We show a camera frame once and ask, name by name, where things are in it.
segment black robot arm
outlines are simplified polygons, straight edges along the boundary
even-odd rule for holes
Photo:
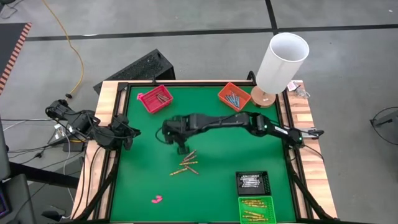
[[[275,125],[271,120],[260,114],[240,112],[231,116],[212,117],[205,114],[189,114],[174,116],[163,122],[162,134],[167,144],[178,144],[178,153],[189,153],[185,145],[187,139],[196,134],[204,133],[213,128],[241,127],[250,134],[262,137],[267,134],[281,138],[292,147],[300,147],[303,144],[301,131],[296,128],[285,129]]]
[[[65,100],[54,101],[45,109],[48,117],[56,121],[68,121],[68,124],[86,139],[94,139],[106,150],[118,150],[124,144],[130,150],[132,139],[140,135],[140,131],[128,126],[129,120],[117,115],[107,127],[99,126],[100,120],[90,110],[73,111]]]

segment wooden lamp base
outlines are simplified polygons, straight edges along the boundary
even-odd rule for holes
[[[264,93],[258,86],[251,90],[252,102],[260,108],[268,108],[274,104],[276,100],[275,94]]]

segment green tray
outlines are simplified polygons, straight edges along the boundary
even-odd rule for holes
[[[262,202],[264,202],[264,205],[267,205],[267,207],[266,208],[250,207],[249,205],[246,205],[245,203],[243,203],[243,200],[250,200],[250,199],[261,200]],[[259,224],[259,223],[276,224],[274,202],[272,201],[271,196],[239,197],[238,203],[239,203],[239,215],[240,215],[242,224]],[[243,218],[243,215],[250,215],[250,214],[245,213],[244,211],[249,211],[249,212],[254,212],[254,213],[264,215],[264,218],[268,219],[268,220],[267,221],[259,221],[259,222],[249,221],[250,218]]]

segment white lamp shade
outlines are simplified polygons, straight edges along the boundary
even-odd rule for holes
[[[309,53],[310,47],[303,38],[291,33],[275,35],[257,72],[257,86],[265,93],[281,93]]]

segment green mat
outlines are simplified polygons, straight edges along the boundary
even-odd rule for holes
[[[178,114],[204,113],[224,116],[234,111],[222,103],[217,93],[222,87],[168,87],[174,100],[156,114],[149,114],[138,100],[138,93],[152,88],[133,87],[127,117],[142,134],[134,139],[130,151],[123,150],[111,212],[112,222],[238,222],[239,207],[236,171],[266,170],[269,174],[278,222],[294,222],[294,208],[280,139],[258,138],[243,128],[214,129],[187,141],[197,150],[200,175],[190,171],[169,176],[184,156],[176,145],[158,142],[155,132],[165,119]],[[245,111],[259,112],[277,120],[275,106]],[[163,201],[151,200],[161,195]]]

